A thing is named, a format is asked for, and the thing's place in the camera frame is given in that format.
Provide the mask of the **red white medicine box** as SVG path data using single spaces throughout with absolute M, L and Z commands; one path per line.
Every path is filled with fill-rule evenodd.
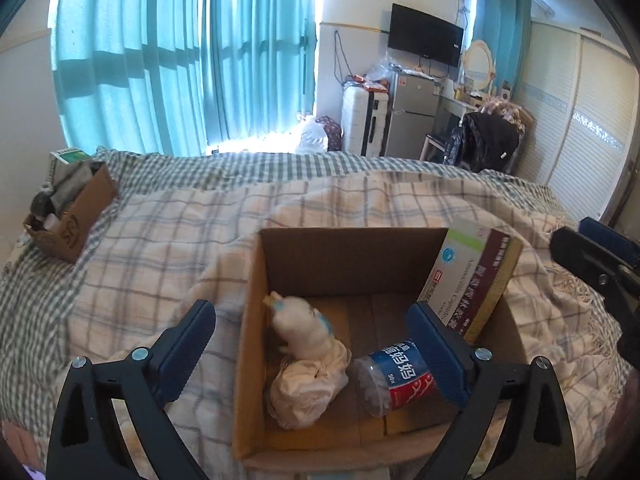
M 506 290 L 523 247 L 505 232 L 454 220 L 418 299 L 472 344 Z

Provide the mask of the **clear plastic water bottle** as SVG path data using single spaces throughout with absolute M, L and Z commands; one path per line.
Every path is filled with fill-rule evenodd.
M 364 407 L 383 417 L 436 389 L 416 343 L 408 338 L 352 362 Z

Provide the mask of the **white lace cloth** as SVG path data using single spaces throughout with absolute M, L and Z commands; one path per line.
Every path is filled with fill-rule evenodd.
M 312 426 L 347 386 L 351 359 L 338 339 L 320 360 L 283 359 L 266 395 L 269 415 L 284 430 Z

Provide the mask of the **white plush toy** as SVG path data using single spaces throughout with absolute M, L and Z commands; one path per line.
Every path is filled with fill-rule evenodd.
M 272 292 L 264 304 L 271 312 L 273 330 L 285 342 L 283 353 L 296 360 L 321 360 L 330 352 L 332 326 L 307 300 Z

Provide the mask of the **white louvred wardrobe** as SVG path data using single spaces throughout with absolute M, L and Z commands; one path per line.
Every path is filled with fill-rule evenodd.
M 601 219 L 629 158 L 639 75 L 615 44 L 533 21 L 514 101 L 534 118 L 515 174 L 550 188 L 576 220 Z

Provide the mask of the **chair with black jacket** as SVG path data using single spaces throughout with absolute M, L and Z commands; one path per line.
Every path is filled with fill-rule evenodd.
M 451 100 L 442 104 L 434 130 L 425 136 L 421 159 L 476 174 L 483 170 L 515 174 L 526 136 L 533 132 L 533 115 L 501 98 L 491 98 L 480 107 L 462 106 L 461 116 L 453 107 Z

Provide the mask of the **beige plaid blanket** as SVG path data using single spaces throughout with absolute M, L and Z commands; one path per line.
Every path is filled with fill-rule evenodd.
M 33 392 L 16 396 L 10 416 L 35 436 L 50 434 L 62 376 L 73 356 L 120 358 L 153 340 L 194 299 L 213 301 L 218 324 L 204 359 L 169 411 L 186 445 L 213 479 L 245 479 L 231 454 L 232 393 L 250 256 L 263 228 L 443 228 L 465 218 L 521 237 L 524 252 L 506 301 L 528 354 L 548 356 L 559 373 L 586 471 L 626 368 L 614 353 L 620 333 L 601 299 L 549 256 L 549 236 L 567 224 L 548 193 L 503 174 L 439 177 L 367 171 L 344 177 L 243 185 L 201 185 L 121 197 L 96 226 L 86 254 L 68 264 L 35 255 L 23 292 L 39 335 L 17 347 Z

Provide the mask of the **small cardboard box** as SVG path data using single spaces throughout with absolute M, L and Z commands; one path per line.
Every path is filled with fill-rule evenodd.
M 74 263 L 90 229 L 116 196 L 105 162 L 79 148 L 54 151 L 49 154 L 47 180 L 32 199 L 24 228 L 46 255 Z

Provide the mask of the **white oval mirror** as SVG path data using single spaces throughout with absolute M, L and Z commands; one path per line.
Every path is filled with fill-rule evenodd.
M 483 40 L 474 40 L 462 56 L 463 87 L 469 92 L 489 94 L 496 76 L 496 62 Z

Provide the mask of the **green checked bed sheet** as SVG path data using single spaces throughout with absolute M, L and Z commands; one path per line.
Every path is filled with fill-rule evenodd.
M 250 253 L 270 226 L 440 228 L 465 218 L 521 237 L 506 301 L 526 351 L 548 351 L 562 377 L 572 374 L 584 311 L 549 256 L 562 218 L 541 186 L 342 153 L 98 157 L 119 196 L 78 261 L 29 247 L 1 279 L 1 416 L 40 441 L 73 356 L 117 358 L 206 298 L 217 307 L 216 333 L 169 414 L 188 445 L 228 451 Z

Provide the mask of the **large open cardboard box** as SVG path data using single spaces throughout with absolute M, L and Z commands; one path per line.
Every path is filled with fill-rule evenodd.
M 248 282 L 234 389 L 232 450 L 245 467 L 279 474 L 367 470 L 425 457 L 456 414 L 437 392 L 370 416 L 355 379 L 318 422 L 284 430 L 265 393 L 282 360 L 265 296 L 308 300 L 356 358 L 408 337 L 409 307 L 434 266 L 444 229 L 263 229 Z

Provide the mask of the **teal side curtain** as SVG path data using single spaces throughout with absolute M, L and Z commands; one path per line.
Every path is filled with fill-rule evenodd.
M 532 28 L 532 0 L 476 0 L 473 39 L 482 40 L 496 63 L 496 85 L 518 88 Z

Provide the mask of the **white suitcase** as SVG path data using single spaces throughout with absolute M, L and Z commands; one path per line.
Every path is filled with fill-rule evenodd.
M 343 91 L 343 151 L 366 157 L 383 153 L 388 94 L 350 86 Z

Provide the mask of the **teal window curtain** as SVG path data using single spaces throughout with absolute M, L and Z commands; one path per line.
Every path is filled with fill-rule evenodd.
M 172 156 L 314 108 L 314 0 L 51 0 L 66 143 Z

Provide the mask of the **black wall television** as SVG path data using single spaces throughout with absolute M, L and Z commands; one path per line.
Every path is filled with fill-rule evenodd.
M 454 67 L 460 60 L 463 33 L 455 24 L 394 3 L 387 47 Z

